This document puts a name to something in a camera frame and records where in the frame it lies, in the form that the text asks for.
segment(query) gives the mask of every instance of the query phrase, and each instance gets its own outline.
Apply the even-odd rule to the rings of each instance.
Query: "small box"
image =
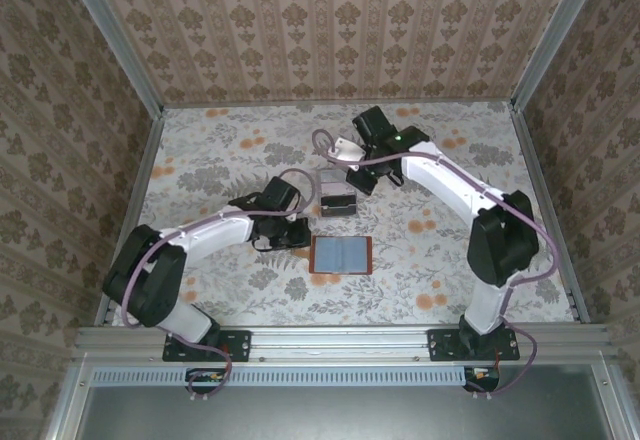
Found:
[[[356,189],[345,182],[346,173],[335,168],[318,172],[320,179],[320,215],[346,217],[357,212]]]

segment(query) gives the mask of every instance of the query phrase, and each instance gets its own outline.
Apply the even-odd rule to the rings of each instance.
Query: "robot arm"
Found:
[[[269,215],[269,212],[288,212],[296,198],[300,198],[296,188],[274,177],[263,192],[232,200],[212,215],[210,222],[200,220],[160,231],[140,225],[131,232],[114,261],[103,291],[121,305],[132,272],[142,257],[162,238],[175,236],[144,265],[129,299],[127,313],[145,327],[157,326],[188,342],[215,346],[220,332],[218,323],[179,298],[185,267],[215,251],[248,241],[256,249],[259,249],[258,242],[266,241],[265,248],[260,251],[309,246],[311,232],[307,218]],[[247,215],[234,215],[241,211],[247,211]]]
[[[398,153],[420,152],[424,157],[403,156],[370,166],[350,165],[347,181],[370,195],[378,178],[388,177],[400,186],[404,177],[432,191],[466,223],[470,230],[467,260],[478,277],[471,304],[461,319],[467,336],[488,335],[501,326],[501,308],[509,284],[519,272],[529,267],[538,252],[535,231],[515,216],[504,211],[486,194],[502,198],[529,218],[533,218],[531,202],[520,191],[504,194],[474,178],[448,159],[429,137],[415,127],[401,132],[392,126],[379,107],[359,115],[353,123],[364,145],[340,138],[328,155],[336,160],[359,162],[380,159]]]

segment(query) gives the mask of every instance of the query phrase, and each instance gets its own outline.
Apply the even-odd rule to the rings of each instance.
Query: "floral wallpaper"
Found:
[[[507,98],[559,0],[108,0],[165,104]]]
[[[371,106],[165,110],[141,223],[158,229],[188,223],[261,191],[286,168],[326,168],[311,132],[321,125],[355,139],[351,119]],[[506,102],[381,108],[398,128],[418,126],[474,175],[507,192],[521,189],[536,204]],[[308,195],[304,177],[287,180]],[[258,253],[245,243],[188,267],[181,295],[223,325],[456,323],[475,280],[466,260],[468,227],[418,184],[408,181],[401,192],[384,179],[371,197],[359,195],[357,216],[321,218],[317,202],[306,212],[316,235],[371,236],[372,275],[310,274],[308,248]],[[543,249],[532,269],[547,261]],[[518,289],[508,316],[573,321],[557,275]]]
[[[640,0],[587,0],[525,114],[592,319],[640,398]]]
[[[150,120],[80,0],[0,0],[0,438],[38,438],[93,322]]]

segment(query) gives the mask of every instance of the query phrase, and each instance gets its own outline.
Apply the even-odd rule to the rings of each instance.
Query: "patterned wall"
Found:
[[[167,104],[510,97],[559,0],[109,0]]]
[[[0,0],[0,438],[36,438],[92,323],[149,118],[80,0]]]
[[[525,113],[593,320],[640,397],[640,0],[587,0]]]

